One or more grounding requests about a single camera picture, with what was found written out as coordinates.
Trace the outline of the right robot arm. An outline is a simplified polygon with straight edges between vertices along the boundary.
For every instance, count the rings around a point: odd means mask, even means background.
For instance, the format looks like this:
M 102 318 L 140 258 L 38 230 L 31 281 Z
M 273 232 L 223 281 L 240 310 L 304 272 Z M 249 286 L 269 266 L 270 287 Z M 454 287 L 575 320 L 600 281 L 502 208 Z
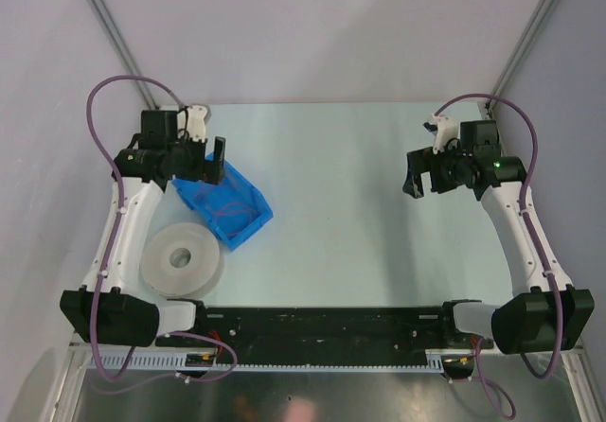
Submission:
M 438 339 L 459 347 L 473 334 L 494 341 L 507 355 L 574 348 L 595 301 L 590 291 L 574 287 L 550 248 L 531 190 L 524 185 L 522 161 L 503 154 L 493 121 L 459 123 L 433 115 L 424 127 L 434 143 L 408 152 L 403 192 L 422 198 L 424 173 L 434 193 L 470 189 L 495 228 L 512 286 L 512 298 L 502 306 L 474 300 L 447 303 L 452 315 L 438 321 Z

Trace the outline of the white cable spool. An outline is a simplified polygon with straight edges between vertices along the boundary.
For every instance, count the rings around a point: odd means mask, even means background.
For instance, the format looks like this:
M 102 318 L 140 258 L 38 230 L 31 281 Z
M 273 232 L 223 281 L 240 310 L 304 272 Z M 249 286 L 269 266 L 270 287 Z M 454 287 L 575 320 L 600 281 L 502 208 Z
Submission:
M 167 297 L 203 297 L 223 275 L 223 253 L 201 224 L 172 224 L 149 240 L 140 262 L 143 280 Z

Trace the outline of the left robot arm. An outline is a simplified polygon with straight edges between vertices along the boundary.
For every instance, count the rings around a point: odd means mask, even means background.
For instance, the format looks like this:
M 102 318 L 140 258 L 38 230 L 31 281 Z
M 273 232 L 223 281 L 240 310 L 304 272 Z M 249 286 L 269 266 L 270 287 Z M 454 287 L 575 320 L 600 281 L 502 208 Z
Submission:
M 203 343 L 208 321 L 194 302 L 149 288 L 139 266 L 146 238 L 167 185 L 174 179 L 219 184 L 225 140 L 216 137 L 207 156 L 205 105 L 144 110 L 140 131 L 112 159 L 109 216 L 89 273 L 76 290 L 65 290 L 60 310 L 88 343 L 147 347 L 175 331 L 186 344 Z

